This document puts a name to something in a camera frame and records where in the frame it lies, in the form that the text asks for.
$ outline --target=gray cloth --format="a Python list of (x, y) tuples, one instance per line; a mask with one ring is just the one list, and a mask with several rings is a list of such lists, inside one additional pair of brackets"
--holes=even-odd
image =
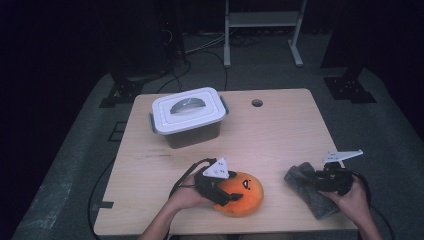
[(306, 202), (315, 218), (320, 220), (338, 212), (339, 208), (315, 189), (312, 184), (315, 179), (315, 170), (309, 162), (291, 167), (284, 177), (289, 186)]

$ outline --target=hand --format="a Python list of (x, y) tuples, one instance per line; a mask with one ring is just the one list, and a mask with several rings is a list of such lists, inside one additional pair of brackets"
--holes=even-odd
[(369, 217), (370, 210), (367, 202), (367, 195), (361, 181), (356, 176), (352, 177), (354, 180), (352, 188), (346, 195), (340, 196), (335, 192), (320, 193), (333, 200), (349, 219), (357, 223), (357, 221), (360, 221), (364, 217)]
[(194, 174), (187, 177), (174, 194), (169, 198), (167, 204), (171, 204), (175, 209), (181, 210), (194, 207), (200, 203), (212, 203), (204, 198), (194, 187)]
[(333, 200), (340, 210), (358, 227), (364, 240), (383, 239), (372, 218), (367, 201), (367, 194), (361, 181), (353, 176), (353, 184), (350, 191), (340, 196), (334, 192), (320, 192), (322, 195)]

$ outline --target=hole in table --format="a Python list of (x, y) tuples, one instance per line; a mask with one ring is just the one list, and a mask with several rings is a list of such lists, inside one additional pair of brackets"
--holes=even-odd
[(252, 105), (254, 107), (262, 107), (262, 105), (264, 105), (264, 103), (260, 99), (253, 99), (252, 100)]

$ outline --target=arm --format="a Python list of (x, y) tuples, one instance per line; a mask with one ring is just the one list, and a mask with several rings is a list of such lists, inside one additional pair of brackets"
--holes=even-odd
[[(181, 186), (194, 185), (194, 175), (190, 175)], [(185, 208), (191, 208), (199, 203), (208, 203), (194, 187), (180, 187), (163, 205), (156, 217), (140, 236), (139, 240), (163, 240), (175, 215)]]
[(372, 218), (365, 190), (361, 181), (353, 176), (354, 181), (351, 190), (344, 196), (334, 192), (320, 192), (333, 200), (340, 210), (358, 227), (359, 233), (364, 240), (382, 240), (383, 238)]

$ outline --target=white shelf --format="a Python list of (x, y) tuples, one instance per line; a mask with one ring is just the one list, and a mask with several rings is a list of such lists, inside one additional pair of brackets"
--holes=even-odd
[(299, 11), (230, 13), (229, 27), (296, 26)]

